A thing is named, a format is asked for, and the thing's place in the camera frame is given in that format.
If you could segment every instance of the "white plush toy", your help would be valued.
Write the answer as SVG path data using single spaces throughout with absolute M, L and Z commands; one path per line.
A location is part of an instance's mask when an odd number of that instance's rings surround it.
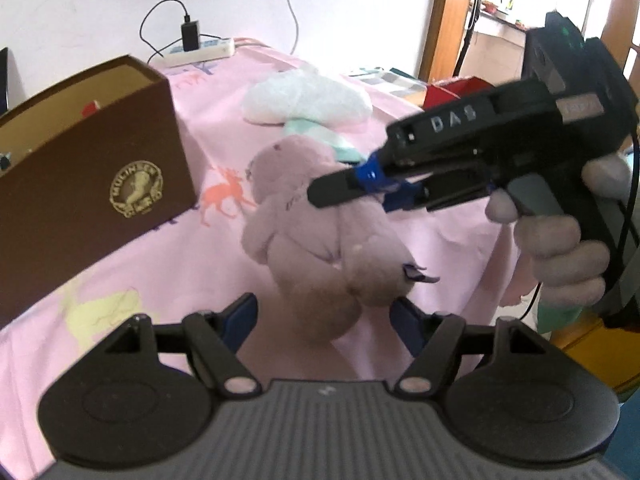
M 330 128 L 367 120 L 373 112 L 363 88 L 321 75 L 313 67 L 287 70 L 250 88 L 242 102 L 245 120 L 284 124 L 283 134 L 304 135 L 328 144 L 338 162 L 358 163 L 364 156 Z

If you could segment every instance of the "stuffed animal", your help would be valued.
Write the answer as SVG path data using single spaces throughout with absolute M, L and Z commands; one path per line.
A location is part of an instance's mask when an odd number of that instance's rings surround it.
M 365 307 L 389 307 L 423 276 L 381 203 L 365 197 L 318 209 L 306 198 L 313 178 L 341 170 L 332 148 L 293 135 L 259 152 L 247 169 L 258 208 L 242 247 L 267 265 L 293 326 L 310 342 L 345 334 Z

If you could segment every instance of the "pink bed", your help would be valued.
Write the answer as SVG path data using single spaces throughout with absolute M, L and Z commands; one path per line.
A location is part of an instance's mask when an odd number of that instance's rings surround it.
M 281 303 L 268 269 L 240 247 L 252 212 L 234 201 L 238 194 L 251 200 L 244 170 L 258 150 L 281 137 L 280 127 L 243 121 L 241 99 L 252 83 L 299 64 L 250 46 L 229 59 L 167 73 L 196 188 L 201 196 L 208 189 L 210 200 L 98 262 L 0 332 L 0 463 L 15 479 L 32 478 L 52 461 L 36 420 L 41 394 L 135 312 L 147 312 L 158 323 L 175 322 L 195 310 L 219 311 L 254 292 L 258 326 L 239 356 L 263 383 L 274 377 L 392 380 L 408 365 L 410 356 L 382 310 L 367 312 L 334 344 L 298 341 L 278 322 Z M 388 122 L 417 111 L 366 89 L 373 117 L 340 131 L 364 153 L 382 144 Z M 231 185 L 234 172 L 242 177 L 239 186 Z M 442 278 L 436 285 L 418 284 L 411 294 L 426 312 L 447 310 L 489 323 L 499 304 L 517 304 L 532 289 L 511 228 L 487 221 L 484 206 L 480 200 L 434 214 L 390 215 L 418 263 Z M 180 358 L 162 360 L 186 368 Z

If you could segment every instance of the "power strip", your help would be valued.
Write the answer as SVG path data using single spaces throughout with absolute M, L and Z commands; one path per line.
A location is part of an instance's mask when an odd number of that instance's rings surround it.
M 225 40 L 207 40 L 200 43 L 198 50 L 185 52 L 181 46 L 174 47 L 164 57 L 156 60 L 153 66 L 156 68 L 171 68 L 174 66 L 201 63 L 212 59 L 231 57 L 236 52 L 236 44 L 233 38 Z

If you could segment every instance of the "person's finger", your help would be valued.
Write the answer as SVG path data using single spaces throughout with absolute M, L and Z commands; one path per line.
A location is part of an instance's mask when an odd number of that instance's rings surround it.
M 609 249 L 602 242 L 585 241 L 567 254 L 533 260 L 533 275 L 545 286 L 563 286 L 600 276 L 609 266 Z
M 604 198 L 626 202 L 631 191 L 631 170 L 617 153 L 587 162 L 582 180 L 592 193 Z
M 580 243 L 580 224 L 572 216 L 521 218 L 513 230 L 518 247 L 534 258 L 568 253 Z
M 491 193 L 484 212 L 489 220 L 498 224 L 510 224 L 519 216 L 513 200 L 503 189 L 497 189 Z
M 605 283 L 602 278 L 564 286 L 543 286 L 540 302 L 552 308 L 591 306 L 603 297 Z

